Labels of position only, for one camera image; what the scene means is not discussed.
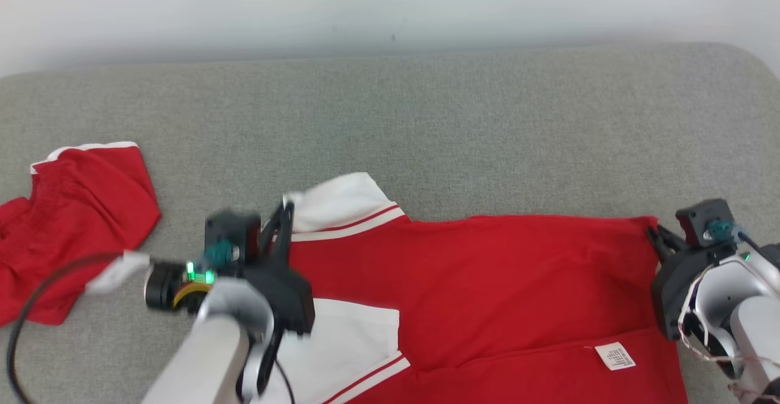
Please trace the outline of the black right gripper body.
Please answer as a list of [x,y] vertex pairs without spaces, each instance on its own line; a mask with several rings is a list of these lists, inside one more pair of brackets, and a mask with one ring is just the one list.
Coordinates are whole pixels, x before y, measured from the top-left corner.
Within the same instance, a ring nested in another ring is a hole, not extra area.
[[673,253],[661,265],[651,283],[651,296],[658,329],[668,340],[680,339],[679,314],[693,280],[707,268],[735,254],[736,246],[727,243],[704,249]]

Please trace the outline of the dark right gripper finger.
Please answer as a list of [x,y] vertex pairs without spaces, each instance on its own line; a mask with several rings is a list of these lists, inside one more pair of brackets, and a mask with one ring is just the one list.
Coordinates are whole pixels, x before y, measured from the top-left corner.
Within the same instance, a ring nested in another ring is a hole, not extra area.
[[665,265],[665,262],[672,255],[672,247],[667,244],[667,240],[663,235],[649,235],[647,238],[658,257],[658,262],[660,265]]
[[663,225],[647,227],[645,233],[657,253],[677,253],[687,250],[686,241]]

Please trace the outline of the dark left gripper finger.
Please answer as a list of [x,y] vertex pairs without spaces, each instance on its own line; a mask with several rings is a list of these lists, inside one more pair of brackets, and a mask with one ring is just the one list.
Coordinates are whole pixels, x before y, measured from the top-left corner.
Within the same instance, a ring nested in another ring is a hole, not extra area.
[[281,261],[285,253],[285,204],[281,202],[261,230],[261,261]]
[[289,267],[289,251],[293,234],[295,204],[290,200],[282,201],[279,207],[277,237],[275,240],[275,261]]

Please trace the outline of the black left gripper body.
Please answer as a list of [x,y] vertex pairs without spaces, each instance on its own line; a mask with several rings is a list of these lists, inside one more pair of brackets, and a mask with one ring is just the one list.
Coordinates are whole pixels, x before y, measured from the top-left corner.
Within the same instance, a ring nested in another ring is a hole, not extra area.
[[287,263],[245,267],[243,277],[259,290],[287,331],[308,335],[316,313],[310,283]]

